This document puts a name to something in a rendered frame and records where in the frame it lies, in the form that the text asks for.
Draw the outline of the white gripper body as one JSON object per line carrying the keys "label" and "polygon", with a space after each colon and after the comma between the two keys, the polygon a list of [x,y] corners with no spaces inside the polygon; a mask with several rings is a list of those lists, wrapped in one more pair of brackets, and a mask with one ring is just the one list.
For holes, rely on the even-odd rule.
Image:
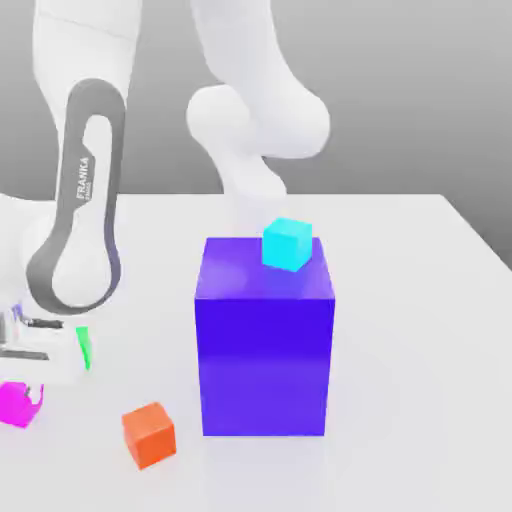
{"label": "white gripper body", "polygon": [[86,373],[80,345],[9,345],[0,348],[0,381],[71,385]]}

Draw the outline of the small magenta cube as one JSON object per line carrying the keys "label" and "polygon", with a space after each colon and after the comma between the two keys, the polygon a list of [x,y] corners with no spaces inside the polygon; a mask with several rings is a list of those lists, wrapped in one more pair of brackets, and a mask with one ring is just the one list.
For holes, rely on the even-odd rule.
{"label": "small magenta cube", "polygon": [[30,405],[25,397],[26,384],[22,382],[3,382],[0,384],[0,423],[18,428],[27,428],[43,404]]}

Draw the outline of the small orange cube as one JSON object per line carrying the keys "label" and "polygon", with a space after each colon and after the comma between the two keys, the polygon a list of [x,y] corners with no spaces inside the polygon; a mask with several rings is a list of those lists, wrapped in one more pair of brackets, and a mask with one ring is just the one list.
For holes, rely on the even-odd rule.
{"label": "small orange cube", "polygon": [[126,446],[142,470],[176,454],[174,423],[159,402],[122,415]]}

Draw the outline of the small cyan cube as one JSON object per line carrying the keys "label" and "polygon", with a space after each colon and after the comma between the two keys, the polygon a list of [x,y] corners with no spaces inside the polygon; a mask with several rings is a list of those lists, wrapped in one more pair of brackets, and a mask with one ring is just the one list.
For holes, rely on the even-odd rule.
{"label": "small cyan cube", "polygon": [[280,217],[262,236],[262,262],[290,272],[299,271],[312,256],[312,224]]}

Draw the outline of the large purple box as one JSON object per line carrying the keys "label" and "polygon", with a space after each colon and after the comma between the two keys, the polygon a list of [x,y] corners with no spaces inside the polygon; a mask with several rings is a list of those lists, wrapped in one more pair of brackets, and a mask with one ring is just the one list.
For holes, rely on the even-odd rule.
{"label": "large purple box", "polygon": [[194,298],[206,436],[325,432],[335,294],[319,239],[297,272],[258,238],[209,238]]}

